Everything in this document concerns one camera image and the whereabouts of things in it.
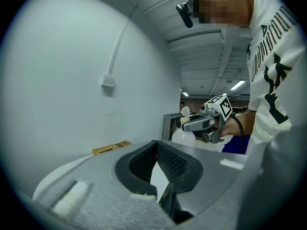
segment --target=fluorescent light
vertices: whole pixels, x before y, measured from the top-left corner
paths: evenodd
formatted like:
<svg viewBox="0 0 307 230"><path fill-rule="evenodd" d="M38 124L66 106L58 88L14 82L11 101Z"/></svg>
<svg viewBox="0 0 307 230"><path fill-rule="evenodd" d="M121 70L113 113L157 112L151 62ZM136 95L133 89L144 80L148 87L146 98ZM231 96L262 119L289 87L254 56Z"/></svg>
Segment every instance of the fluorescent light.
<svg viewBox="0 0 307 230"><path fill-rule="evenodd" d="M245 83L245 80L240 80L234 87L232 87L230 90L235 90L239 86L241 86L243 83Z"/></svg>

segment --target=black mesh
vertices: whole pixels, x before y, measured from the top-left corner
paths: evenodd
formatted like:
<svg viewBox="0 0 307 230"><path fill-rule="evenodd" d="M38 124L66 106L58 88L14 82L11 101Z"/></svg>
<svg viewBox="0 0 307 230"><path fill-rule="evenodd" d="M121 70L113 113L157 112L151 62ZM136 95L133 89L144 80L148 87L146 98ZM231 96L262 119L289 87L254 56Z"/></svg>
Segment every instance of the black mesh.
<svg viewBox="0 0 307 230"><path fill-rule="evenodd" d="M157 161L169 182L174 182L188 170L188 163L158 144Z"/></svg>
<svg viewBox="0 0 307 230"><path fill-rule="evenodd" d="M156 163L156 145L142 152L131 160L129 164L130 171L140 179L150 183L152 171Z"/></svg>

